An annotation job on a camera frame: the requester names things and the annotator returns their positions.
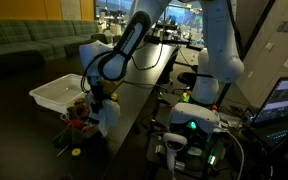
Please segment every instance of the black table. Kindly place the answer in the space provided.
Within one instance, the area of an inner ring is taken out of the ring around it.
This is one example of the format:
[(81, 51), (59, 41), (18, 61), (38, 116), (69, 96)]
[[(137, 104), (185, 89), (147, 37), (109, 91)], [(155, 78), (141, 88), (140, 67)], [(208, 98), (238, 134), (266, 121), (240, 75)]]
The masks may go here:
[[(155, 64), (161, 45), (148, 44), (133, 57), (137, 66)], [(164, 45), (158, 65), (138, 71), (129, 61), (125, 80), (154, 85), (173, 47)], [(105, 138), (93, 137), (82, 147), (79, 159), (71, 149), (57, 157), (51, 139), (65, 128), (59, 113), (38, 106), (28, 95), (35, 89), (69, 73), (82, 74), (78, 56), (49, 61), (44, 68), (0, 79), (0, 179), (102, 179), (142, 109), (153, 86), (123, 83), (119, 95), (121, 116)]]

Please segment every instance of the screen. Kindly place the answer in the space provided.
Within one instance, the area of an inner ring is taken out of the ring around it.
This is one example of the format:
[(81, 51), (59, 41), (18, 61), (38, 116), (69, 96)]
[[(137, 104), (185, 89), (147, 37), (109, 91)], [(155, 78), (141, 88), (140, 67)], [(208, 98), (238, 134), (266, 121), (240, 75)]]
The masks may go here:
[(288, 118), (288, 78), (280, 78), (253, 123)]

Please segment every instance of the box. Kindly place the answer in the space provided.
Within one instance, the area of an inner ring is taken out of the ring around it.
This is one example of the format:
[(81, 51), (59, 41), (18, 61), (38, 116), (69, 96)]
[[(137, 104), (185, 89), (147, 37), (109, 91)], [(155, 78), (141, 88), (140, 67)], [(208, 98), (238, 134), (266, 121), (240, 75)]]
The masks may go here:
[[(86, 94), (80, 87), (81, 79), (82, 76), (68, 74), (30, 91), (29, 94), (38, 105), (66, 114), (67, 108), (73, 106), (76, 99), (85, 98)], [(90, 89), (87, 81), (84, 87)]]

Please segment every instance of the couch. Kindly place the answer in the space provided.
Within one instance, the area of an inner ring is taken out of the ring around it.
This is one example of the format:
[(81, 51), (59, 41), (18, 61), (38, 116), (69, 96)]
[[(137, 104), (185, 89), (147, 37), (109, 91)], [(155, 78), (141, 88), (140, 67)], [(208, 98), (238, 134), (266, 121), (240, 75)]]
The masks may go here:
[(65, 57), (66, 46), (89, 43), (97, 33), (96, 21), (0, 20), (0, 55), (35, 50), (49, 61)]

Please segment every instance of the laptop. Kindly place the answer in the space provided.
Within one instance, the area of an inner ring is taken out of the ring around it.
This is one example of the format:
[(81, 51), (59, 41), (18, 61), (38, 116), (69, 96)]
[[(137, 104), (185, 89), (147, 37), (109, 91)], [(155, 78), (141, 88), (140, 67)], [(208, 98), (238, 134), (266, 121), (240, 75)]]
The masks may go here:
[(288, 133), (288, 77), (279, 78), (262, 107), (249, 117), (248, 129), (270, 148)]

